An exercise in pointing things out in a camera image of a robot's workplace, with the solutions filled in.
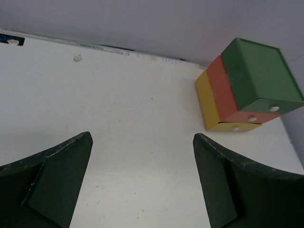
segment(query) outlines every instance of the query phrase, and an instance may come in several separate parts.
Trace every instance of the small debris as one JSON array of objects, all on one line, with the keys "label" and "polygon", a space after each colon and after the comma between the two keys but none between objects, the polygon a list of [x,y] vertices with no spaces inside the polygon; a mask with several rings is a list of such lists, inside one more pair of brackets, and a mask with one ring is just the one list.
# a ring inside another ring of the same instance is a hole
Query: small debris
[{"label": "small debris", "polygon": [[75,61],[75,62],[80,62],[81,60],[82,60],[81,55],[78,55],[78,56],[75,56],[75,57],[74,57],[74,61]]}]

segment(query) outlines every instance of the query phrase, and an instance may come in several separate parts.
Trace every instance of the yellow block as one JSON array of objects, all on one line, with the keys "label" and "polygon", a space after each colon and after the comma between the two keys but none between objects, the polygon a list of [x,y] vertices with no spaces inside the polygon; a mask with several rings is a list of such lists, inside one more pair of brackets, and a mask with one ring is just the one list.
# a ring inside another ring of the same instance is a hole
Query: yellow block
[{"label": "yellow block", "polygon": [[248,132],[262,126],[257,123],[229,123],[222,122],[219,118],[218,108],[213,96],[207,71],[205,70],[195,81],[199,95],[200,106],[203,110],[207,131],[235,131]]}]

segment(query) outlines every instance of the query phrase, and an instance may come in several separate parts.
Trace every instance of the cube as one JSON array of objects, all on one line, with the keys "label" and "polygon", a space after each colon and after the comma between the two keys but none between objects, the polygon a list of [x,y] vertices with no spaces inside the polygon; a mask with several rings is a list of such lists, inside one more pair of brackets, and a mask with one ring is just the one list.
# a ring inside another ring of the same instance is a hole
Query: cube
[{"label": "cube", "polygon": [[238,110],[285,114],[304,105],[280,49],[236,38],[221,57]]}]

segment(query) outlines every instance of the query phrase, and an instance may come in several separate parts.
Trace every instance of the scratch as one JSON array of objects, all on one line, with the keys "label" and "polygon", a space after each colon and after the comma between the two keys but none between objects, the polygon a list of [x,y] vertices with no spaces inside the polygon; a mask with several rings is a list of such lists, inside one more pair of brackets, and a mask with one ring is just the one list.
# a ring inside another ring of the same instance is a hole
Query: scratch
[{"label": "scratch", "polygon": [[165,63],[163,64],[163,66],[162,66],[162,68],[161,68],[161,75],[162,75],[162,73],[163,73],[163,70],[164,70],[164,68],[165,68]]},{"label": "scratch", "polygon": [[92,76],[93,76],[97,81],[99,81],[98,78],[95,76],[94,71],[92,72]]},{"label": "scratch", "polygon": [[113,142],[109,122],[107,122],[107,125],[108,125],[108,133],[109,133],[110,141]]}]

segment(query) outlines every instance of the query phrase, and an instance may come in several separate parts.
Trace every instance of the white hole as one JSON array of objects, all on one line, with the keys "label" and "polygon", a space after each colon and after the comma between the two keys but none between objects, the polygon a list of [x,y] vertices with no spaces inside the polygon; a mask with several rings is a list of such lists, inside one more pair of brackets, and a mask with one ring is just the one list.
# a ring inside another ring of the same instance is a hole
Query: white hole
[{"label": "white hole", "polygon": [[256,121],[256,120],[257,120],[256,117],[250,117],[250,118],[249,118],[249,121],[250,121],[250,122],[254,122],[254,121]]},{"label": "white hole", "polygon": [[239,131],[239,127],[234,127],[234,128],[232,129],[232,131],[233,131],[233,132]]},{"label": "white hole", "polygon": [[278,106],[272,106],[272,107],[269,109],[269,111],[275,112],[275,111],[277,111],[277,110],[279,110],[279,109],[280,109],[280,107],[278,107]]}]

